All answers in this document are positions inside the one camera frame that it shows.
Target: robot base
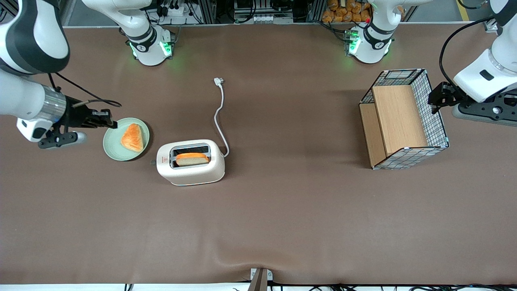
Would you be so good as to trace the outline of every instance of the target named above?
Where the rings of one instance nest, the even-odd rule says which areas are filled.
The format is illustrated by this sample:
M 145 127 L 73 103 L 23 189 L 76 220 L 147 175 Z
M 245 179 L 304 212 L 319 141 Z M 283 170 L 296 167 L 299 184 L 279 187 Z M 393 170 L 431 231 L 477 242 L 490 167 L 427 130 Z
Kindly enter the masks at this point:
M 172 59 L 174 52 L 176 34 L 159 25 L 153 25 L 153 28 L 156 30 L 157 37 L 155 43 L 149 47 L 148 51 L 141 52 L 131 46 L 135 59 L 146 66 L 156 66 L 166 59 Z
M 359 61 L 366 64 L 374 64 L 380 61 L 385 54 L 388 53 L 391 40 L 384 48 L 376 50 L 364 38 L 364 29 L 359 26 L 345 32 L 345 39 L 349 39 L 350 43 L 345 43 L 345 53 L 347 56 L 352 55 Z

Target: pastry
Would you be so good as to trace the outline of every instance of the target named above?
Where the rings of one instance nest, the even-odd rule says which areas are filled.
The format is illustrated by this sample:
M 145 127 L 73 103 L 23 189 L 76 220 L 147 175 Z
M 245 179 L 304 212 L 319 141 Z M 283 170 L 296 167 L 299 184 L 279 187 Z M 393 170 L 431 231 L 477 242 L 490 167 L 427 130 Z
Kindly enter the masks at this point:
M 404 10 L 404 7 L 402 7 L 401 5 L 397 6 L 397 8 L 400 11 L 401 18 L 404 19 L 406 10 Z
M 370 18 L 370 13 L 368 12 L 368 10 L 361 11 L 361 22 L 365 22 L 369 18 Z
M 343 22 L 350 22 L 352 20 L 352 12 L 348 12 L 345 16 L 343 16 Z
M 336 10 L 336 16 L 345 16 L 348 13 L 345 7 L 340 7 Z
M 144 150 L 144 140 L 142 139 L 142 130 L 136 123 L 131 123 L 122 135 L 120 140 L 122 146 L 133 152 L 140 153 Z
M 339 2 L 338 2 L 338 0 L 328 0 L 327 6 L 330 10 L 335 11 L 336 9 L 339 8 Z
M 323 12 L 323 16 L 322 16 L 323 22 L 329 23 L 329 22 L 332 22 L 333 19 L 334 19 L 334 12 L 329 11 L 329 10 L 326 10 L 325 12 Z
M 350 11 L 352 8 L 356 7 L 357 3 L 355 0 L 346 0 L 346 8 Z
M 356 6 L 352 8 L 352 13 L 360 13 L 361 12 L 361 4 L 356 3 Z
M 361 15 L 357 13 L 352 14 L 352 21 L 361 22 Z

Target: brown tablecloth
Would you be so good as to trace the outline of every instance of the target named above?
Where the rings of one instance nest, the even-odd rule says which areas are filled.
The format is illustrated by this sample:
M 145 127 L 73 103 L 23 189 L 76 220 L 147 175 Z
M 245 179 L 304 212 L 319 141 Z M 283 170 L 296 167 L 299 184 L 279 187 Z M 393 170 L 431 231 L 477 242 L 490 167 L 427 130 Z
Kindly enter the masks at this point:
M 369 169 L 360 99 L 384 69 L 443 81 L 440 48 L 458 27 L 401 25 L 374 65 L 346 58 L 320 26 L 185 28 L 156 67 L 135 61 L 116 29 L 66 30 L 63 74 L 120 101 L 115 118 L 140 118 L 154 137 L 140 159 L 116 162 L 105 129 L 44 151 L 1 117 L 0 283 L 229 282 L 256 266 L 291 284 L 517 283 L 515 128 L 445 109 L 451 148 L 409 170 Z M 458 35 L 449 74 L 493 37 L 481 26 Z M 223 145 L 214 77 L 226 80 L 226 175 L 173 186 L 150 164 L 161 145 Z

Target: bread slice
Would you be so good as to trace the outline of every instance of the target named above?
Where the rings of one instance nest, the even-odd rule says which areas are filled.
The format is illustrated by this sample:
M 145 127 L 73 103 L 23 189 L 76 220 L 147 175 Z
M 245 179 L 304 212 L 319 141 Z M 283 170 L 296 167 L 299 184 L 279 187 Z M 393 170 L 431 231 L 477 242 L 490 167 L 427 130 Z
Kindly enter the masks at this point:
M 202 153 L 186 153 L 176 156 L 176 163 L 180 167 L 208 164 L 208 162 L 208 157 Z
M 120 140 L 122 146 L 133 152 L 140 153 L 144 150 L 142 130 L 136 123 L 131 123 Z

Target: plate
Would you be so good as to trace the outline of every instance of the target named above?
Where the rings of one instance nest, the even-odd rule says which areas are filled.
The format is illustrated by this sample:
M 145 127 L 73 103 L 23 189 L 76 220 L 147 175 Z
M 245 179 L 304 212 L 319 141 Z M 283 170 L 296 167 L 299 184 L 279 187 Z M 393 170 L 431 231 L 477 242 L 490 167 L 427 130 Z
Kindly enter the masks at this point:
M 143 151 L 145 151 L 145 148 L 149 143 L 149 128 L 147 128 L 147 125 L 143 121 L 133 117 L 122 118 L 121 120 L 117 121 L 117 123 L 118 128 L 108 128 L 104 134 L 102 146 L 104 147 L 106 155 L 116 161 L 128 161 L 138 157 Z M 124 148 L 120 143 L 122 135 L 124 135 L 129 125 L 132 123 L 136 123 L 142 130 L 144 149 L 139 153 Z

